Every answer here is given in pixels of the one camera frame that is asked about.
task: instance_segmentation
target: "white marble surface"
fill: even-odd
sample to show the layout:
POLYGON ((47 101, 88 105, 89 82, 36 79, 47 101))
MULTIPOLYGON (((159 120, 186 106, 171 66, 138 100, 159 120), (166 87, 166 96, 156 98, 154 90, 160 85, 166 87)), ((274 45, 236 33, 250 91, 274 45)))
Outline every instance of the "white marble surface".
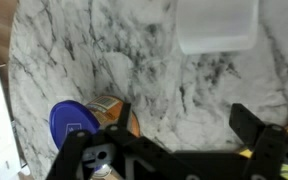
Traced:
POLYGON ((264 121, 288 123, 288 1, 261 2, 253 49, 196 56, 179 50, 176 3, 20 1, 11 101, 36 179, 45 178, 57 153, 48 116, 61 100, 108 94, 132 102, 142 134, 170 150, 239 147, 228 127, 235 102, 264 121))

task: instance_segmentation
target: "gray marble veining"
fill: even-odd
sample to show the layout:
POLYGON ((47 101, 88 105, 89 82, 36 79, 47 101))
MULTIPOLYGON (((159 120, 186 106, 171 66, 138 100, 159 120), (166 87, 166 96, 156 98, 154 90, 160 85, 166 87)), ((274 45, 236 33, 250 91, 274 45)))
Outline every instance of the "gray marble veining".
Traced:
POLYGON ((288 123, 288 1, 260 6, 256 46, 185 56, 176 0, 22 0, 14 19, 10 90, 17 131, 36 179, 57 149, 54 104, 100 95, 132 102, 143 135, 171 150, 234 150, 232 103, 288 123))

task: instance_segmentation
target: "marble countertop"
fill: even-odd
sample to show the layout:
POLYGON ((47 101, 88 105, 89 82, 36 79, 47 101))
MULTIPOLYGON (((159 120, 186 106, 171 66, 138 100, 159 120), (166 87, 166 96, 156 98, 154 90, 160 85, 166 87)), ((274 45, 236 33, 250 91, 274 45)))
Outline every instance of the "marble countertop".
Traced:
POLYGON ((59 101, 100 95, 132 102, 141 133, 174 150, 234 150, 230 106, 288 123, 288 1, 260 5, 256 46, 184 55, 177 0, 22 0, 14 18, 9 76, 26 159, 44 179, 57 149, 49 130, 59 101))

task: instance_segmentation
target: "white plastic container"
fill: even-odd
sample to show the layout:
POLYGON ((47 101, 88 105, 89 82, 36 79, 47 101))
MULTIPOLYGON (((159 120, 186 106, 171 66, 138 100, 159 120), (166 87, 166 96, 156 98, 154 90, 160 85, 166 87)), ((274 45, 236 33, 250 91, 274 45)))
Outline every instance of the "white plastic container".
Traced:
POLYGON ((176 29, 185 54, 250 49, 259 0, 179 0, 176 29))

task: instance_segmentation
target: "blue lid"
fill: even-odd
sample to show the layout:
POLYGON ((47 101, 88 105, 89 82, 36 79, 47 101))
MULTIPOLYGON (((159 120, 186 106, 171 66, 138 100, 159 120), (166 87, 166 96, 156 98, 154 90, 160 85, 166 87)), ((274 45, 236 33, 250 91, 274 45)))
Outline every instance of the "blue lid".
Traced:
POLYGON ((75 101, 63 101, 56 104, 50 114, 50 128, 58 149, 71 131, 85 129, 95 134, 100 124, 95 116, 82 104, 75 101))

